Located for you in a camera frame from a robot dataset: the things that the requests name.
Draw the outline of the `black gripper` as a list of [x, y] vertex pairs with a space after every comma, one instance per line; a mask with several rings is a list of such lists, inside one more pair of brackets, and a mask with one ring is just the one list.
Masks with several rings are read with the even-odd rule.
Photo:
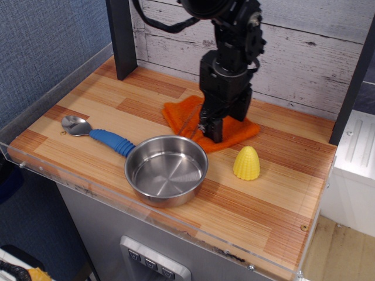
[[223, 140], [223, 118], [230, 116], [244, 121], [251, 103], [250, 80], [253, 71], [245, 68], [228, 71], [217, 62], [217, 51], [209, 51], [200, 61], [199, 87], [204, 94], [200, 111], [203, 135], [214, 143]]

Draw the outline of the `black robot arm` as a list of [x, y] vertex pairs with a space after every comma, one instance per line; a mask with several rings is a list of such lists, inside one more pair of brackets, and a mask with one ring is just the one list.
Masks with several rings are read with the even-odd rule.
[[181, 1], [193, 17], [210, 20], [216, 50], [200, 61], [199, 87], [204, 94], [199, 129], [213, 142], [223, 140], [223, 119], [246, 117], [251, 102], [250, 80], [258, 70], [258, 56], [266, 41], [261, 30], [258, 1]]

